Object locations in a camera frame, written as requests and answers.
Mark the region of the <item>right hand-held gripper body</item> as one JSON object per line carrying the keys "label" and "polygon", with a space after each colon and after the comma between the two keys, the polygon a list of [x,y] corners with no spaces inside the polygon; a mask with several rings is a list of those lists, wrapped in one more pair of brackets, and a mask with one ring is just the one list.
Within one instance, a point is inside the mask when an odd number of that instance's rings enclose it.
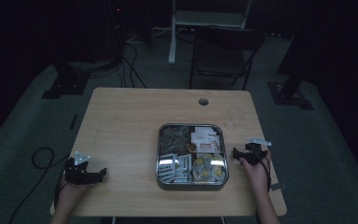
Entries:
{"label": "right hand-held gripper body", "polygon": [[267,151],[262,149],[262,146],[270,146],[270,141],[262,138],[250,138],[249,143],[245,145],[247,152],[245,153],[245,159],[247,162],[255,166],[262,159],[267,156]]}

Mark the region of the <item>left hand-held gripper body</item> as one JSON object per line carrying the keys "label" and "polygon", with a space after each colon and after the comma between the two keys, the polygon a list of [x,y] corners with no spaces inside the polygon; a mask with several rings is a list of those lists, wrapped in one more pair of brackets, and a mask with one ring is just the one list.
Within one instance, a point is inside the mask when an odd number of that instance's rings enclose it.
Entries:
{"label": "left hand-held gripper body", "polygon": [[90,183],[87,167],[90,155],[76,152],[74,157],[70,157],[64,164],[65,180],[75,185],[87,185]]}

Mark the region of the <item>person's left hand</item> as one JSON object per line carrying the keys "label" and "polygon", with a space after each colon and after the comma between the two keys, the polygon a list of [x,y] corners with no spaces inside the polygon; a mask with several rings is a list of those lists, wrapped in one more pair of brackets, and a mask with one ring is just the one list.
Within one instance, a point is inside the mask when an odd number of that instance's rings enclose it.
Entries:
{"label": "person's left hand", "polygon": [[59,184],[56,207],[58,209],[73,209],[90,188],[91,185],[76,185],[67,182],[63,176]]}

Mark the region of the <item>person's right hand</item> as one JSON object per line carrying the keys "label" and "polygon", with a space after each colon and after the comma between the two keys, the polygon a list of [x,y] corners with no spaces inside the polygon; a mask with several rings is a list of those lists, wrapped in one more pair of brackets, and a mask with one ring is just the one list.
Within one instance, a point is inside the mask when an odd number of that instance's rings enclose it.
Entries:
{"label": "person's right hand", "polygon": [[255,195],[269,194],[271,153],[268,150],[265,158],[252,166],[246,159],[241,159],[241,165],[245,169]]}

